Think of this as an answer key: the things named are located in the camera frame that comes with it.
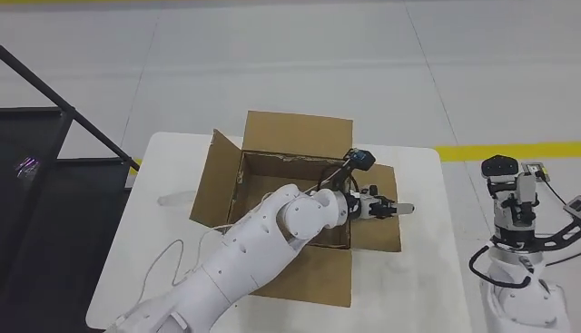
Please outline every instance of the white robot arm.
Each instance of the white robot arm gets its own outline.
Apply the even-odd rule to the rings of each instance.
[[[570,333],[563,290],[541,279],[545,268],[543,251],[563,249],[581,233],[567,236],[581,215],[568,211],[573,221],[550,237],[535,235],[539,204],[536,178],[543,174],[518,173],[518,163],[497,155],[482,163],[482,175],[494,201],[495,234],[470,259],[469,268],[480,281],[488,330],[491,333]],[[482,274],[474,267],[480,255],[489,250],[492,264]]]
[[[370,156],[350,152],[354,157]],[[346,166],[347,162],[338,180],[331,179],[334,173],[323,184],[343,183],[350,174]],[[276,278],[322,229],[348,219],[386,218],[399,210],[411,213],[413,206],[379,196],[375,186],[361,193],[320,189],[311,195],[294,184],[283,186],[234,224],[222,245],[180,284],[137,305],[106,333],[207,333],[234,302]]]

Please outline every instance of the floor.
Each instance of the floor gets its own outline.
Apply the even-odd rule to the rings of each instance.
[[[3,5],[2,44],[134,157],[158,131],[242,135],[246,111],[355,120],[356,142],[581,140],[581,0],[195,0]],[[0,104],[50,105],[0,65]],[[62,157],[107,156],[75,127]],[[581,160],[543,160],[566,200]],[[490,237],[479,162],[442,165],[474,333],[469,257]],[[539,233],[568,222],[539,186]],[[581,250],[547,254],[555,260]],[[547,269],[581,331],[581,259]]]

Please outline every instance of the open cardboard box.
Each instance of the open cardboard box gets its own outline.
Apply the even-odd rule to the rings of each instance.
[[[242,150],[214,130],[190,218],[208,227],[234,223],[285,184],[307,190],[325,167],[341,164],[351,147],[351,120],[248,112]],[[375,164],[353,176],[359,186],[376,184],[379,194],[397,200],[393,168]],[[324,229],[275,280],[253,294],[350,307],[350,249],[401,251],[398,218]]]

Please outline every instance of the table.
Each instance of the table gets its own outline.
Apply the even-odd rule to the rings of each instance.
[[[146,270],[173,240],[185,245],[178,277],[195,263],[207,228],[189,220],[191,202],[162,207],[157,199],[197,188],[211,138],[169,132],[151,138],[87,312],[89,327],[107,328],[133,306]],[[231,140],[241,145],[241,138]],[[416,206],[412,215],[400,218],[402,252],[353,251],[349,309],[249,296],[232,306],[212,333],[472,331],[438,154],[423,148],[357,147],[393,166],[399,201]],[[219,240],[218,232],[204,239],[202,259]],[[145,299],[171,288],[178,256],[174,246],[159,260]]]

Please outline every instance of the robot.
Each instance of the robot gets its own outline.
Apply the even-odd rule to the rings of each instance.
[[[480,281],[488,330],[491,333],[570,333],[563,290],[541,279],[543,251],[561,250],[581,238],[581,202],[565,206],[573,221],[553,236],[535,235],[537,181],[542,170],[518,173],[515,159],[497,155],[482,162],[482,175],[494,201],[495,234],[469,261]],[[474,267],[486,251],[488,273]]]
[[[414,211],[411,204],[380,196],[377,186],[359,191],[351,172],[371,167],[375,158],[369,152],[353,149],[344,160],[307,191],[289,184],[265,197],[228,230],[222,245],[198,269],[171,291],[119,317],[105,333],[207,333],[237,300],[276,278],[322,229]],[[571,333],[563,290],[540,276],[546,266],[543,251],[581,239],[581,196],[565,206],[573,221],[540,238],[535,235],[534,208],[539,204],[537,179],[546,178],[543,171],[518,173],[516,160],[497,155],[482,163],[482,175],[494,201],[496,230],[468,266],[481,278],[488,330]],[[322,189],[327,183],[330,187]],[[483,274],[474,265],[487,251],[492,264]]]
[[[226,232],[222,245],[198,269],[169,292],[119,317],[106,333],[207,333],[237,300],[276,278],[322,229],[413,212],[411,204],[380,196],[375,185],[359,191],[351,172],[372,166],[370,152],[352,149],[344,161],[305,192],[289,184],[264,198]],[[327,183],[330,189],[322,189]]]

